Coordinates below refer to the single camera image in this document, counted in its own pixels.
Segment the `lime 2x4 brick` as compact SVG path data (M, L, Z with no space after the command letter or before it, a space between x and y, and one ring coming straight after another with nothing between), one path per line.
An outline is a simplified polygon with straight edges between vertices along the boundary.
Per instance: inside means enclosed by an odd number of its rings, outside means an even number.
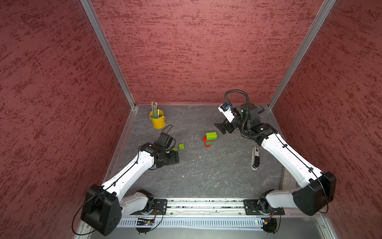
M216 132L207 132L206 133L206 141L213 141L217 139L217 133Z

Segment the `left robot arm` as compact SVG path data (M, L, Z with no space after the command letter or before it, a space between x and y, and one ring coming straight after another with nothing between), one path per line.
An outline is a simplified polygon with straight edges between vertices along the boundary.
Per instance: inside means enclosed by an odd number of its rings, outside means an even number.
M94 231L108 236L125 216L136 212L165 215L166 210L155 204L153 194L145 190L138 190L128 197L125 194L145 171L179 163L175 146L175 139L167 133L161 133L154 143L139 146L137 155L119 173L102 185L94 184L87 190L84 204L77 210L81 220Z

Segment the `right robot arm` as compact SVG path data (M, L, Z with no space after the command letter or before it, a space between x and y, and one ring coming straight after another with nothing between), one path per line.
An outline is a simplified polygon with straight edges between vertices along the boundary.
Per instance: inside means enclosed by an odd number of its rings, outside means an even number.
M218 107L226 120L218 124L222 133L236 128L244 137L275 157L296 180L298 187L290 191L269 190L258 200L257 208L263 215L271 214L277 208L296 208L313 216L333 200L336 177L324 173L297 153L282 136L268 123L245 121L250 115L247 110L237 111L228 103Z

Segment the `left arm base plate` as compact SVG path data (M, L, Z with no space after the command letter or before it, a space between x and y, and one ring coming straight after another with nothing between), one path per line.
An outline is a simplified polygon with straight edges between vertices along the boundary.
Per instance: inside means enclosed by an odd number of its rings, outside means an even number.
M132 215L143 215L143 216L155 216L157 214L165 215L167 211L167 199L154 199L152 205L148 209L142 211L136 211Z

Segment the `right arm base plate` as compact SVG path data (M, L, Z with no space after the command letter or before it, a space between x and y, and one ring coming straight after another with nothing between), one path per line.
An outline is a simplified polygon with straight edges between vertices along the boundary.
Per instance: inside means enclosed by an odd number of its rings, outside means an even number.
M284 209L272 208L264 199L245 199L243 204L247 216L285 215Z

